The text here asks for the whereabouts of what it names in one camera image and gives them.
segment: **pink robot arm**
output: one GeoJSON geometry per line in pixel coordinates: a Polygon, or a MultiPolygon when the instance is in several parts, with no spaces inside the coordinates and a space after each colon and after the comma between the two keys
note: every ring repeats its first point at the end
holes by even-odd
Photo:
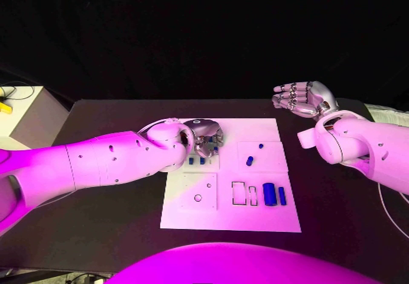
{"type": "Polygon", "coordinates": [[[317,147],[330,164],[356,168],[369,179],[409,194],[409,128],[339,110],[320,82],[287,84],[275,88],[281,90],[272,97],[275,106],[319,120],[314,128],[298,133],[303,148],[317,147]]]}
{"type": "MultiPolygon", "coordinates": [[[[216,122],[196,120],[196,125],[210,129],[205,135],[218,133],[222,140],[216,122]]],[[[196,140],[195,128],[173,118],[138,133],[113,133],[43,149],[0,150],[0,235],[56,196],[180,168],[193,146],[198,154],[206,151],[196,140]]]]}

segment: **peg board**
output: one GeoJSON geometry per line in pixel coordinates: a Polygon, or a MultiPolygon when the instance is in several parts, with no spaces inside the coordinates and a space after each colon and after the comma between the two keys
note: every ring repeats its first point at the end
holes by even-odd
{"type": "Polygon", "coordinates": [[[160,228],[300,233],[275,119],[210,119],[221,124],[225,145],[219,147],[219,156],[212,162],[206,159],[200,164],[199,156],[192,153],[183,167],[169,173],[160,228]],[[249,156],[254,163],[246,166],[249,156]],[[234,205],[232,182],[245,183],[245,205],[234,205]],[[275,184],[277,206],[264,204],[262,184],[268,182],[275,184]],[[251,205],[251,186],[257,189],[258,206],[251,205]],[[285,190],[287,205],[280,203],[280,186],[285,190]]]}

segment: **tabletop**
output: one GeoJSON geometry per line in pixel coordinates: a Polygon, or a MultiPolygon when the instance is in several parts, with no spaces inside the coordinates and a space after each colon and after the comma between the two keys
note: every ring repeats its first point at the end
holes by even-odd
{"type": "MultiPolygon", "coordinates": [[[[372,119],[362,102],[337,101],[372,119]]],[[[303,253],[382,282],[408,282],[409,240],[385,213],[378,183],[353,168],[330,165],[316,149],[301,148],[297,133],[314,127],[314,120],[275,109],[268,99],[78,101],[54,144],[138,131],[167,117],[277,119],[303,233],[160,229],[167,174],[157,173],[79,190],[33,210],[0,238],[0,267],[118,272],[170,248],[225,241],[303,253]]],[[[408,203],[393,190],[382,193],[409,231],[408,203]]]]}

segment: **robotic hand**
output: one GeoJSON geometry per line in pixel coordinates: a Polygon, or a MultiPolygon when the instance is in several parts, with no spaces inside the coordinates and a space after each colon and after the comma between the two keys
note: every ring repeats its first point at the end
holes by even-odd
{"type": "Polygon", "coordinates": [[[212,120],[176,118],[133,131],[43,149],[0,150],[0,235],[45,202],[82,188],[115,185],[182,167],[195,145],[203,157],[218,154],[223,132],[212,120]]]}
{"type": "Polygon", "coordinates": [[[409,194],[409,128],[370,122],[343,111],[329,88],[319,81],[275,87],[277,108],[317,120],[298,133],[303,148],[317,147],[323,159],[356,168],[369,179],[409,194]]]}

